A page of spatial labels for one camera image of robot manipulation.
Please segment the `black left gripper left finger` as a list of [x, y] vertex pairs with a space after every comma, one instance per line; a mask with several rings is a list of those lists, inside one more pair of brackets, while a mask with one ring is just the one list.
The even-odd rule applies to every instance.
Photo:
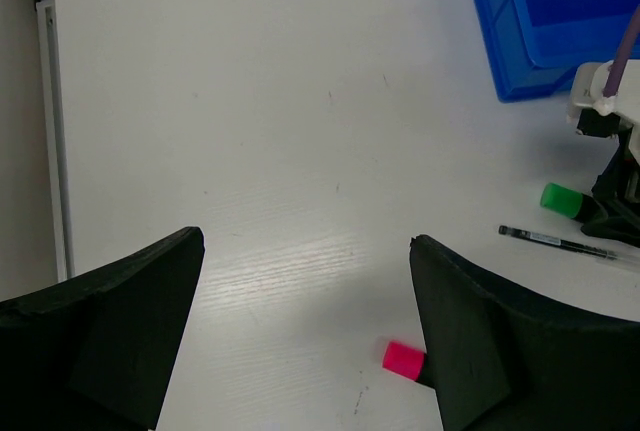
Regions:
[[157, 427], [204, 259], [183, 228], [1, 304], [4, 430]]

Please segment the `black ink pen refill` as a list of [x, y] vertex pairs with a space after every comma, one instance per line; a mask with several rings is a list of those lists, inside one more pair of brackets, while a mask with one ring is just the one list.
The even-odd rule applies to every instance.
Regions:
[[536, 233], [520, 228], [514, 228], [506, 225], [498, 227], [498, 233], [502, 236], [511, 237], [521, 241], [536, 243], [539, 245], [560, 249], [563, 251], [591, 256], [608, 262], [619, 262], [625, 265], [639, 266], [639, 256], [625, 254], [618, 251], [612, 251], [604, 248], [589, 246], [574, 241], [553, 237], [546, 234]]

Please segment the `pink cap black highlighter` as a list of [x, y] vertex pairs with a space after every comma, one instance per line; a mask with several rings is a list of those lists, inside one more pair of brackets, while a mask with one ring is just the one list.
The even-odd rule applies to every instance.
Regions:
[[389, 341], [382, 358], [382, 367], [423, 386], [434, 388], [428, 355], [398, 341]]

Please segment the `green cap black highlighter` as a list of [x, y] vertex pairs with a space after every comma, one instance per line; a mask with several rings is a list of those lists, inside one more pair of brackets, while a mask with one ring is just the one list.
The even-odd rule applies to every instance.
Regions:
[[580, 224], [606, 217], [603, 208], [590, 195], [556, 183], [548, 183], [541, 194], [540, 206]]

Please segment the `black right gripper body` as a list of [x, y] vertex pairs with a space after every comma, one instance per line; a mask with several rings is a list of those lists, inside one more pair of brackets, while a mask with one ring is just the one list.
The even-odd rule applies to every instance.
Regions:
[[639, 164], [629, 150], [630, 133], [591, 190], [596, 212], [581, 226], [583, 234], [600, 239], [639, 243]]

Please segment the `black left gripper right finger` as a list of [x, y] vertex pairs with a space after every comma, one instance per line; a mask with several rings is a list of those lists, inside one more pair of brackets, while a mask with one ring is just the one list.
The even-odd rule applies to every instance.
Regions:
[[420, 235], [410, 271], [447, 430], [635, 430], [639, 325], [543, 296]]

